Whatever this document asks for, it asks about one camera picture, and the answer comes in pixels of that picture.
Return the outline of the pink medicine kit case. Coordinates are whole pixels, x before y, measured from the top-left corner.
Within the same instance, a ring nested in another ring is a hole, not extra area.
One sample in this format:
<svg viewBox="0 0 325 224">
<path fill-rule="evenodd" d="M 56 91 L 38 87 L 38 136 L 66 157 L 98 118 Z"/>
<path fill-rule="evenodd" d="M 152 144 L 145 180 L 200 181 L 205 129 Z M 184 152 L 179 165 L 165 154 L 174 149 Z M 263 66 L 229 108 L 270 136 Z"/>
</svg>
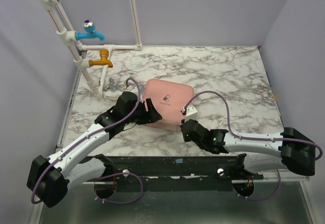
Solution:
<svg viewBox="0 0 325 224">
<path fill-rule="evenodd" d="M 143 99 L 151 99 L 154 108 L 162 116 L 161 120 L 148 126 L 179 132 L 181 121 L 185 118 L 181 109 L 193 96 L 194 89 L 189 85 L 159 79 L 148 80 Z"/>
</svg>

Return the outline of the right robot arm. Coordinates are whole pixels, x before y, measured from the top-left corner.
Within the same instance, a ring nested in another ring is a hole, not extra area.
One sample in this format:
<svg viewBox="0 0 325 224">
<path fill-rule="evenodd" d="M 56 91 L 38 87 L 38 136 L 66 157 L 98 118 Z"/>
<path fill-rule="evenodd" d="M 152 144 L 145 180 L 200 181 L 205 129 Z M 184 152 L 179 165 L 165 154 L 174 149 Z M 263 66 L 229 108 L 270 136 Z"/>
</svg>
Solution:
<svg viewBox="0 0 325 224">
<path fill-rule="evenodd" d="M 192 141 L 212 154 L 246 153 L 244 161 L 233 168 L 239 179 L 245 179 L 251 173 L 280 169 L 302 176 L 315 174 L 315 144 L 292 127 L 274 134 L 232 134 L 223 129 L 209 130 L 192 119 L 183 120 L 180 127 L 184 141 Z"/>
</svg>

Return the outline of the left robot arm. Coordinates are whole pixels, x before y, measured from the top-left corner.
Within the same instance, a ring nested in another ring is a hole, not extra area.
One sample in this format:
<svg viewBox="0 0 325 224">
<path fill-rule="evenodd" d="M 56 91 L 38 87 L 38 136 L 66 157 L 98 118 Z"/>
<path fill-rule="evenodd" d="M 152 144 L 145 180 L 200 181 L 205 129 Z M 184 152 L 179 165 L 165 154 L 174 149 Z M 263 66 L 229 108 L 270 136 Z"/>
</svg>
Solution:
<svg viewBox="0 0 325 224">
<path fill-rule="evenodd" d="M 161 119 L 151 99 L 141 102 L 136 94 L 123 92 L 115 106 L 100 114 L 82 136 L 58 152 L 48 157 L 39 155 L 32 161 L 26 183 L 32 191 L 31 202 L 53 207 L 75 185 L 94 178 L 109 180 L 113 169 L 103 157 L 89 163 L 81 161 L 122 132 L 127 124 L 150 124 Z"/>
</svg>

